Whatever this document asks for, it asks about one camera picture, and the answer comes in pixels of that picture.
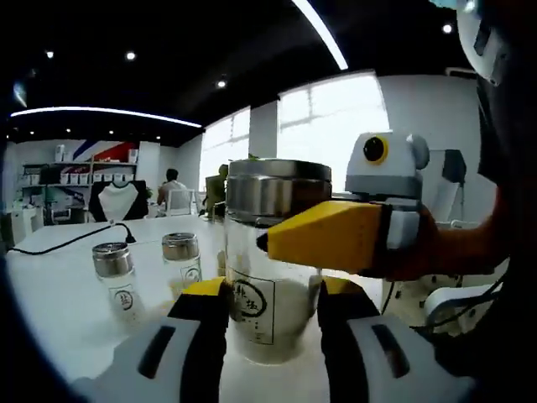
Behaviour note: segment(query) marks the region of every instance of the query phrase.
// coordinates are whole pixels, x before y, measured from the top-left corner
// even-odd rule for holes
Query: glass jar
[[[193,233],[169,233],[162,237],[162,257],[174,301],[192,283],[201,281],[200,249]]]
[[[113,316],[127,329],[145,318],[134,265],[124,242],[101,243],[92,249],[96,276],[104,285]]]
[[[234,161],[227,187],[226,281],[237,349],[260,364],[300,354],[315,313],[321,270],[269,259],[267,228],[331,196],[330,169],[302,161]]]

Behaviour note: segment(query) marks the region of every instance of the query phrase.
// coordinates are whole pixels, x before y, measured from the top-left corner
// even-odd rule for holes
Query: label
[[[274,344],[274,281],[234,272],[232,319],[247,340]]]
[[[183,290],[188,288],[189,285],[201,280],[201,270],[198,262],[187,267],[182,267],[179,270],[179,274],[178,277],[175,277],[168,282],[174,300],[177,300],[183,293]]]
[[[143,319],[143,304],[133,285],[109,288],[108,293],[112,310],[121,322],[133,324]]]

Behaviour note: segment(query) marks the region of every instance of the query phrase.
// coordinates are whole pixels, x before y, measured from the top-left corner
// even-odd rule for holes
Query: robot
[[[347,167],[345,199],[325,201],[270,228],[258,246],[289,263],[351,273],[372,267],[381,249],[414,242],[419,171],[428,163],[429,147],[419,135],[360,134]]]
[[[324,201],[271,227],[258,246],[271,259],[366,269],[380,249],[414,242],[419,170],[428,161],[420,136],[361,134],[345,199]],[[77,380],[76,390],[99,402],[218,402],[229,296],[223,277],[191,285],[167,317],[119,345],[112,365],[96,379]],[[379,316],[348,280],[323,278],[317,316],[331,402],[462,401],[474,386],[473,379],[442,368],[418,333],[395,317]]]

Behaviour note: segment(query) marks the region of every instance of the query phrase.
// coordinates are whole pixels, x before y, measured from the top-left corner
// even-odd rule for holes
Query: stainless steel lid
[[[331,198],[331,169],[294,160],[242,160],[229,165],[227,214],[273,225]]]
[[[93,264],[101,277],[117,277],[133,271],[133,261],[124,242],[101,243],[94,246]]]
[[[198,238],[193,233],[169,233],[162,237],[162,255],[167,260],[189,260],[199,254]]]

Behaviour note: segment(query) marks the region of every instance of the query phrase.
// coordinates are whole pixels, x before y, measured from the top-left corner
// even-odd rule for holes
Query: desk
[[[223,246],[221,224],[195,216],[125,223],[137,239],[129,249],[136,264],[140,295],[149,309],[171,300],[164,271],[160,270],[160,240],[166,233],[196,233],[203,278],[216,276],[216,253]],[[42,250],[105,225],[94,222],[43,227],[17,246]],[[93,378],[99,375],[112,362],[113,349],[127,336],[112,319],[91,259],[92,246],[124,239],[124,228],[116,227],[43,256],[8,253],[8,273],[27,323],[49,360],[70,382],[81,376]],[[361,284],[380,307],[381,280],[341,275],[333,270],[326,272]],[[234,338],[228,332],[221,401],[326,403],[329,400],[328,378],[321,353],[321,332],[315,317],[306,329],[305,346],[307,349],[287,364],[254,365],[237,353]]]

